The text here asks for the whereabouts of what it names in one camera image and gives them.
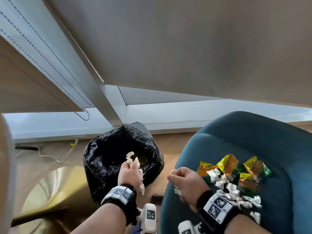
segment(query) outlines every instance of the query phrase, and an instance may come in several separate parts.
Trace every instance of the brass base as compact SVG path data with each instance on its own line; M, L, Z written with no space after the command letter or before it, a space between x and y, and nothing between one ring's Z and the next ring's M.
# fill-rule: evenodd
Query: brass base
M84 169L67 166L33 188L12 226L20 225L20 234L70 233L95 210Z

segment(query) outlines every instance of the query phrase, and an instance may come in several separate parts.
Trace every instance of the wooden floor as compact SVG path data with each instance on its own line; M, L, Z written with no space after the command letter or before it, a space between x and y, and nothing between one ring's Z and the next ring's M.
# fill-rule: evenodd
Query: wooden floor
M182 149L193 134L194 133L154 135L156 144L164 156L165 167L156 180L146 187L145 195L140 195L138 197L137 203L139 207L143 207L145 203L150 202L151 195L164 194L168 184L167 175L174 168ZM17 183L14 214L16 215L20 213L30 191L47 173L63 166L82 166L83 152L89 141L90 140L80 140L69 154L67 160L61 164L57 163L53 158L40 157L36 151L26 150L21 153L16 158ZM59 160L62 160L72 148L70 143L72 143L72 141L30 143L23 145L38 146L41 148L42 155L52 155Z

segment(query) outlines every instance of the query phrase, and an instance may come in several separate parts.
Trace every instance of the chair seat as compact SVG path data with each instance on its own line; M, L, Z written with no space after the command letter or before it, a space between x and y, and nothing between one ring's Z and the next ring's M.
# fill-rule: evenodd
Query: chair seat
M272 233L307 233L312 228L311 151L312 134L259 115L233 112L196 133L175 169L188 167L196 171L200 161L216 164L227 154L240 162L257 156L273 171L259 193L263 205L258 209L261 226ZM160 214L160 233L178 233L177 226L184 220L200 222L169 183Z

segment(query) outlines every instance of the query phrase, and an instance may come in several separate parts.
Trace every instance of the black wrist strap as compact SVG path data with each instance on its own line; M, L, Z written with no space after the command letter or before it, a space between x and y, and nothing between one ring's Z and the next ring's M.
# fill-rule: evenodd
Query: black wrist strap
M130 189L131 195L123 195L121 194L121 198L117 198L117 196L114 196L112 194L116 193L116 190L119 187L125 187L126 190ZM104 197L101 206L107 203L112 203L117 205L121 210L124 212L124 215L126 217L126 224L129 225L131 223L135 223L136 216L138 215L137 205L136 205L136 191L135 188L132 185L129 184L121 184L120 186L114 187L111 189L111 191Z
M202 222L205 224L206 233L224 233L229 222L242 212L234 206L228 198L204 192L197 201L197 209Z

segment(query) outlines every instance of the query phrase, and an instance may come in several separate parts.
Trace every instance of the black plastic bag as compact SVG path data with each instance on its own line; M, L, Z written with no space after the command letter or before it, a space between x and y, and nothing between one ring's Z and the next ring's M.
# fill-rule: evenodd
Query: black plastic bag
M104 196L117 185L120 166L131 151L138 158L146 158L146 166L140 167L146 187L161 173L164 161L152 135L143 124L123 124L93 138L87 145L83 163L91 197L96 204L100 205Z

